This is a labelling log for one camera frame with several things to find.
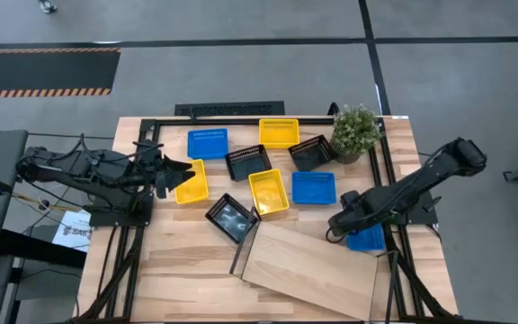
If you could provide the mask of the wooden shelf with black legs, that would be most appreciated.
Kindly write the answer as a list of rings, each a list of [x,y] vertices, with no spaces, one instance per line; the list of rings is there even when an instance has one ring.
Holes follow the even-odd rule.
[[[333,245],[260,220],[237,244],[229,273],[238,279],[365,321],[395,319],[395,267],[384,254]]]

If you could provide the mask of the yellow plastic basket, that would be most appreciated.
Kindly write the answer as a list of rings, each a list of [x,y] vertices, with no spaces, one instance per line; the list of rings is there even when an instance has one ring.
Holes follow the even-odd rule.
[[[287,191],[279,169],[271,169],[248,176],[255,208],[260,215],[281,212],[290,208]]]
[[[299,144],[297,119],[260,119],[259,143],[267,149],[287,149]]]
[[[195,176],[175,189],[175,201],[178,204],[197,203],[209,197],[203,160],[193,160],[191,164],[191,171],[195,173]]]

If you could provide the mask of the blue plastic basket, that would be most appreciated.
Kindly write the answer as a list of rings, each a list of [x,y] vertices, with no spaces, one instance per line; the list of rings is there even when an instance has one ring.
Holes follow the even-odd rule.
[[[336,203],[335,175],[330,172],[293,172],[291,200],[299,204]]]
[[[379,251],[385,248],[383,229],[380,224],[368,229],[352,231],[346,239],[347,247],[354,251]]]
[[[228,153],[228,130],[207,129],[188,132],[187,156],[191,159],[218,159]]]

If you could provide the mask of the black plastic basket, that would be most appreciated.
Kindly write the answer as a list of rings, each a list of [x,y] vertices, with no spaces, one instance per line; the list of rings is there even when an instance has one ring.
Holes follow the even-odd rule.
[[[228,193],[213,204],[205,213],[205,218],[236,244],[261,220],[255,208],[249,211]]]
[[[255,145],[230,152],[225,156],[232,181],[246,180],[249,175],[271,170],[272,164],[264,145]]]
[[[302,172],[312,171],[335,159],[336,154],[324,135],[300,142],[288,148],[295,167]]]

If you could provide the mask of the small potted artificial plant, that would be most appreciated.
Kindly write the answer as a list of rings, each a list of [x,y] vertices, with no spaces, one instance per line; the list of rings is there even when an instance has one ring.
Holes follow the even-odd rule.
[[[383,137],[377,115],[362,103],[340,111],[334,117],[333,128],[329,143],[335,161],[344,165],[356,162]]]

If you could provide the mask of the white printed paper sheet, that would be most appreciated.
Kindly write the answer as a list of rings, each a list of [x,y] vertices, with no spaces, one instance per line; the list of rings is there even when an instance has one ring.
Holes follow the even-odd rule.
[[[87,253],[93,233],[89,220],[90,214],[87,211],[67,211],[52,243]]]

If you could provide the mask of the black floor grille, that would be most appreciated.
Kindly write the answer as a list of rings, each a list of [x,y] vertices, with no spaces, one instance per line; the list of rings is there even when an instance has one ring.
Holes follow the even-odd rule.
[[[283,101],[233,103],[181,103],[174,107],[175,116],[243,116],[285,115]]]

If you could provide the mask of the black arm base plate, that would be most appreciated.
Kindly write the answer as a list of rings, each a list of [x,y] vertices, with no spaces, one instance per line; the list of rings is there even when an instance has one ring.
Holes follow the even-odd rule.
[[[438,223],[435,205],[442,199],[441,196],[432,197],[430,192],[423,193],[414,207],[405,214],[399,214],[394,223],[397,225],[434,225]]]
[[[91,227],[146,227],[151,222],[154,195],[142,198],[132,211],[91,211]]]

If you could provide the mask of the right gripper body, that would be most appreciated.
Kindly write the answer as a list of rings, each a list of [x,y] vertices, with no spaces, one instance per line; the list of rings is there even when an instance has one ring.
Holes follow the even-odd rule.
[[[345,205],[344,208],[328,220],[331,233],[341,237],[355,230],[366,230],[370,223],[365,209],[359,203]]]

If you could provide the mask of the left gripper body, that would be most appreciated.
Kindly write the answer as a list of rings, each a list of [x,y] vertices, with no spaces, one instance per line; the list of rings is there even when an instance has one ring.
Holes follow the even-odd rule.
[[[149,171],[152,174],[153,185],[156,189],[156,196],[160,199],[166,198],[168,185],[168,169],[170,167],[170,158],[157,150],[151,157]]]

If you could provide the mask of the black hazard striped floor mat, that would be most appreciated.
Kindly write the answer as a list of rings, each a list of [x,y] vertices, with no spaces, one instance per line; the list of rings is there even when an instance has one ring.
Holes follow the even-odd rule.
[[[0,98],[109,95],[119,48],[0,49]]]

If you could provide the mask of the black aluminium table frame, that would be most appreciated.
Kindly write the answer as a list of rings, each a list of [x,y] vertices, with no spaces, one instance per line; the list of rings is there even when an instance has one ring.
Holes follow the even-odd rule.
[[[239,150],[259,143],[258,121],[282,117],[209,117],[196,124],[185,117],[161,118],[159,141],[170,158],[187,160],[186,137],[191,129],[228,129],[230,149]],[[419,168],[419,155],[410,120],[406,116],[384,117],[386,139],[392,169],[384,167],[380,144],[376,148],[383,184],[394,174],[397,180]],[[130,153],[138,139],[140,117],[121,117],[115,133],[113,149]],[[174,193],[165,200],[156,200],[150,225],[145,229],[138,280],[132,304],[131,322],[186,321],[343,321],[343,314],[327,310],[290,296],[245,283],[229,273],[236,245],[205,219],[204,214],[218,198],[229,193],[246,208],[253,199],[248,182],[233,182],[224,160],[204,162],[209,197],[193,204],[178,205]],[[363,155],[355,164],[331,163],[323,171],[335,173],[337,194],[349,190],[365,191],[376,184],[371,160]],[[290,200],[286,211],[265,215],[273,225],[304,233],[325,241],[327,219],[340,210],[334,205],[299,205]],[[80,315],[87,311],[99,286],[105,252],[112,229],[97,229],[91,238],[77,301]],[[424,225],[408,225],[415,270],[431,294],[444,309],[459,313],[451,286],[442,244]]]

